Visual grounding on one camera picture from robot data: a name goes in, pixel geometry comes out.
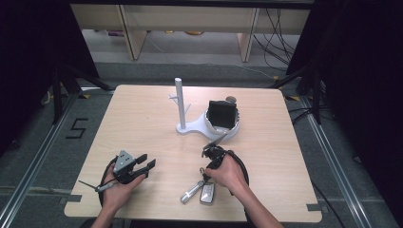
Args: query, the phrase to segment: black cable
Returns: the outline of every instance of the black cable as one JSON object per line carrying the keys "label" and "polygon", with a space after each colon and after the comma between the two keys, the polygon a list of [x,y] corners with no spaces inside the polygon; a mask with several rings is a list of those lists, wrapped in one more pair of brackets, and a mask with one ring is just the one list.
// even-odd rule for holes
{"label": "black cable", "polygon": [[338,222],[340,223],[341,227],[345,228],[346,226],[344,225],[343,221],[341,220],[340,216],[338,215],[337,211],[335,210],[335,208],[332,206],[332,204],[327,200],[327,198],[325,197],[325,195],[322,193],[322,191],[320,191],[320,189],[317,187],[317,185],[314,183],[314,181],[311,179],[311,183],[312,185],[315,187],[315,189],[318,191],[318,193],[323,197],[323,199],[326,201],[326,203],[328,204],[328,206],[330,207],[330,209],[333,211],[333,213],[335,214]]}
{"label": "black cable", "polygon": [[256,35],[253,35],[253,36],[254,36],[255,40],[258,42],[258,44],[260,45],[260,47],[261,47],[265,52],[267,52],[267,53],[273,55],[276,59],[282,61],[285,65],[288,65],[288,64],[289,64],[286,60],[284,60],[283,58],[279,57],[279,55],[277,55],[275,52],[269,50],[269,49],[267,48],[267,45],[264,46],[264,45],[260,42],[260,40],[258,39],[258,37],[256,37]]}
{"label": "black cable", "polygon": [[271,18],[271,16],[270,16],[270,13],[269,13],[269,10],[268,10],[268,9],[266,9],[266,13],[267,13],[267,16],[268,16],[268,18],[269,18],[269,20],[270,20],[270,23],[272,24],[273,31],[274,31],[273,34],[272,34],[272,37],[270,38],[270,41],[269,41],[269,42],[271,43],[271,40],[272,40],[274,34],[276,34],[276,36],[278,37],[279,41],[281,42],[283,48],[276,47],[276,46],[273,45],[273,44],[271,44],[271,45],[272,45],[273,47],[275,47],[275,48],[278,48],[278,49],[280,49],[280,50],[283,50],[284,53],[285,53],[285,55],[287,56],[287,59],[290,61],[290,60],[291,60],[290,54],[294,54],[294,53],[293,53],[293,52],[290,52],[290,51],[286,48],[286,46],[288,46],[291,50],[295,50],[295,49],[294,49],[293,47],[291,47],[291,46],[284,40],[284,38],[282,37],[281,22],[280,22],[281,9],[278,9],[278,20],[277,20],[277,22],[276,22],[276,25],[274,24],[274,22],[273,22],[273,20],[272,20],[272,18]]}

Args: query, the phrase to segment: wire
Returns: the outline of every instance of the wire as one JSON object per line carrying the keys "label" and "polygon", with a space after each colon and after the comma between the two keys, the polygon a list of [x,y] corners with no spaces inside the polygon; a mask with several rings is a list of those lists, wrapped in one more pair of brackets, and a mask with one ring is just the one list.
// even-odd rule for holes
{"label": "wire", "polygon": [[281,43],[281,45],[282,45],[282,48],[277,47],[277,46],[275,46],[275,45],[273,45],[273,44],[271,44],[271,45],[272,45],[273,47],[277,48],[277,49],[283,50],[284,53],[285,53],[285,55],[287,56],[288,61],[290,61],[290,60],[291,60],[290,54],[292,55],[292,54],[294,54],[294,53],[293,53],[293,52],[290,52],[290,51],[287,49],[287,47],[290,48],[291,50],[295,50],[295,49],[294,49],[293,47],[291,47],[291,46],[284,40],[284,38],[282,37],[282,29],[281,29],[281,21],[280,21],[281,9],[277,9],[277,12],[278,12],[278,20],[277,20],[276,25],[275,25],[274,22],[273,22],[273,20],[272,20],[272,17],[270,16],[269,10],[266,9],[267,17],[269,18],[270,23],[272,24],[272,27],[273,27],[273,34],[272,34],[272,37],[270,38],[270,40],[268,40],[268,42],[271,44],[271,40],[273,39],[274,35],[276,34],[276,36],[278,37],[278,40],[280,41],[280,43]]}
{"label": "wire", "polygon": [[332,206],[332,204],[327,200],[327,198],[325,197],[325,195],[322,193],[322,191],[320,191],[320,189],[317,187],[317,185],[314,183],[314,181],[311,179],[311,183],[312,185],[315,187],[315,189],[318,191],[318,193],[323,197],[323,199],[326,201],[326,203],[329,205],[330,209],[333,211],[333,213],[335,214],[338,222],[340,223],[341,227],[345,228],[346,226],[344,225],[343,221],[341,220],[340,216],[338,215],[337,211],[335,210],[335,208]]}

